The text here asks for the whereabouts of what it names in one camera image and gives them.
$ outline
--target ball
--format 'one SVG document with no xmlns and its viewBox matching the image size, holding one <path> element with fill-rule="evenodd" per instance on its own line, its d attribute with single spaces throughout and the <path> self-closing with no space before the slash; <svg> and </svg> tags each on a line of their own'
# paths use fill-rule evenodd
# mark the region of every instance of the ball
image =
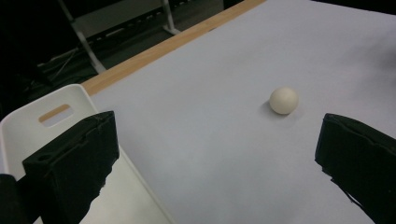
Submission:
<svg viewBox="0 0 396 224">
<path fill-rule="evenodd" d="M 273 91 L 270 97 L 270 106 L 278 114 L 288 115 L 298 105 L 297 92 L 289 87 L 281 87 Z"/>
</svg>

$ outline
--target white plastic tray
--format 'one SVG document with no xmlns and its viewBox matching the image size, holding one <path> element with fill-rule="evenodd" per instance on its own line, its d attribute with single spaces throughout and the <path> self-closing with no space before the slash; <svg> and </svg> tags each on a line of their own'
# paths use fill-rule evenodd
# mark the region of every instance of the white plastic tray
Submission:
<svg viewBox="0 0 396 224">
<path fill-rule="evenodd" d="M 46 121 L 40 118 L 68 105 L 64 112 Z M 89 95 L 78 84 L 63 87 L 5 117 L 0 123 L 0 143 L 6 173 L 17 179 L 24 176 L 22 160 L 98 111 Z M 113 165 L 100 196 L 81 223 L 175 223 L 160 206 L 141 175 L 120 147 L 120 158 Z"/>
</svg>

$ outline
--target tabletop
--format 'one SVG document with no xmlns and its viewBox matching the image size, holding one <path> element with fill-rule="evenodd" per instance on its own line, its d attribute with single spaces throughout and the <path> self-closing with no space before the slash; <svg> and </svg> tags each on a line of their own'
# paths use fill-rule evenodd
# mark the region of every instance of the tabletop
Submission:
<svg viewBox="0 0 396 224">
<path fill-rule="evenodd" d="M 396 136 L 395 36 L 388 14 L 267 0 L 92 100 L 115 111 L 120 144 L 177 223 L 371 224 L 315 150 L 326 113 Z M 268 105 L 281 86 L 300 96 L 288 116 Z"/>
</svg>

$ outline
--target metal leg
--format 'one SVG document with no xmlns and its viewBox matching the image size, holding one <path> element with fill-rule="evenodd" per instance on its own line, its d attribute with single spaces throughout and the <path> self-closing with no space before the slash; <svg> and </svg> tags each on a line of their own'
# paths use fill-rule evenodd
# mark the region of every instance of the metal leg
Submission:
<svg viewBox="0 0 396 224">
<path fill-rule="evenodd" d="M 175 28 L 174 22 L 173 22 L 173 17 L 172 17 L 172 12 L 171 8 L 169 6 L 169 1 L 168 0 L 161 0 L 163 3 L 163 11 L 165 12 L 166 16 L 166 25 L 163 27 L 165 31 L 170 33 L 171 35 L 177 35 L 180 33 L 178 29 Z"/>
<path fill-rule="evenodd" d="M 74 23 L 74 18 L 72 14 L 70 14 L 69 9 L 66 7 L 64 4 L 63 0 L 58 0 L 59 5 L 61 6 L 62 10 L 64 11 L 64 14 L 66 15 L 67 19 L 69 19 L 69 22 L 75 31 L 79 42 L 82 44 L 82 47 L 87 51 L 88 56 L 90 57 L 91 65 L 95 69 L 95 71 L 98 74 L 101 74 L 106 71 L 105 67 L 102 65 L 102 63 L 96 58 L 96 55 L 93 53 L 90 45 L 87 42 L 87 39 L 85 38 L 85 35 L 78 29 L 78 27 Z"/>
</svg>

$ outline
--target floor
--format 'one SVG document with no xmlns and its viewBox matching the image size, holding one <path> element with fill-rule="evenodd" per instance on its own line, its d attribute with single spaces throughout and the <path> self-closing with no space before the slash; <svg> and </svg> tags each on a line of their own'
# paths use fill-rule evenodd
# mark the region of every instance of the floor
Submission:
<svg viewBox="0 0 396 224">
<path fill-rule="evenodd" d="M 204 21 L 223 10 L 222 0 L 186 0 L 172 6 L 175 26 L 183 31 L 194 24 Z M 106 69 L 121 63 L 139 52 L 149 49 L 171 37 L 162 26 L 163 13 L 150 15 L 140 21 L 133 21 L 112 35 L 101 35 L 89 39 L 93 52 Z M 40 66 L 53 86 L 33 83 L 29 100 L 33 101 L 64 85 L 81 83 L 96 76 L 89 58 L 81 48 L 73 49 Z"/>
</svg>

